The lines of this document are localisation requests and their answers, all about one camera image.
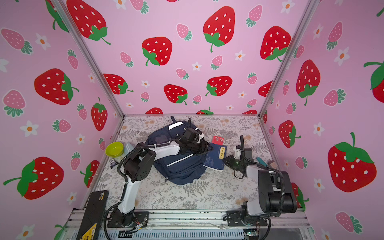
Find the blue passport booklet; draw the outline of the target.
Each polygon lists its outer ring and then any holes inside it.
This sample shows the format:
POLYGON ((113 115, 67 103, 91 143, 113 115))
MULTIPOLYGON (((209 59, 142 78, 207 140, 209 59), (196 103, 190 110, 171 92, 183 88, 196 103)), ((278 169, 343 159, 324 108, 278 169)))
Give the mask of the blue passport booklet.
POLYGON ((207 153, 204 166, 222 172, 225 166, 224 158, 226 157, 227 146, 217 144, 211 144, 211 146, 213 150, 207 153))

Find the navy blue student backpack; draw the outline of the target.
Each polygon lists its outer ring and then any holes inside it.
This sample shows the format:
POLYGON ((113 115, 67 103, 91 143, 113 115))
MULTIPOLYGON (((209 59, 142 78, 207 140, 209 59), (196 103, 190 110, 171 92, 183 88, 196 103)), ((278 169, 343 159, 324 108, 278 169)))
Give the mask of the navy blue student backpack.
POLYGON ((207 153, 194 155, 192 153, 181 153, 178 138, 183 135, 186 128, 198 128, 188 121, 176 121, 171 117, 173 123, 151 133, 146 145, 153 145, 156 152, 154 166, 162 174, 166 181, 176 185, 186 185, 199 179, 205 172, 204 161, 207 153))

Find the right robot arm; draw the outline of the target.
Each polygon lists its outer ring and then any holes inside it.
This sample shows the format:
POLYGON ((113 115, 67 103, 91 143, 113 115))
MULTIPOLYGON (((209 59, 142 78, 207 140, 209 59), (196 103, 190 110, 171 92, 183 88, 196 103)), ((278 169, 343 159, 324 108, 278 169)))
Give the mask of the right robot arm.
POLYGON ((226 157, 223 162, 234 171, 235 178, 249 178, 258 182, 258 199, 245 201, 238 211, 227 211, 223 217, 230 227, 270 223, 270 217, 277 218, 297 211, 288 173, 254 161, 253 150, 245 147, 244 136, 240 137, 235 155, 226 157))

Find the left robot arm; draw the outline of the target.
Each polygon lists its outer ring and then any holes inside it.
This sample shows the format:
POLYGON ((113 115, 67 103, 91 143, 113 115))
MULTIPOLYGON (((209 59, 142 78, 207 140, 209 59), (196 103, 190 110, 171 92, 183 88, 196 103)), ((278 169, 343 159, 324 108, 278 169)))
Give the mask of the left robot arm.
POLYGON ((177 132, 164 128, 153 132, 145 143, 137 144, 120 161, 117 171, 124 178, 124 188, 119 202, 106 211, 106 226, 128 227, 137 222, 136 195, 152 168, 176 185, 189 184, 206 171, 204 162, 213 149, 195 128, 182 127, 177 132))

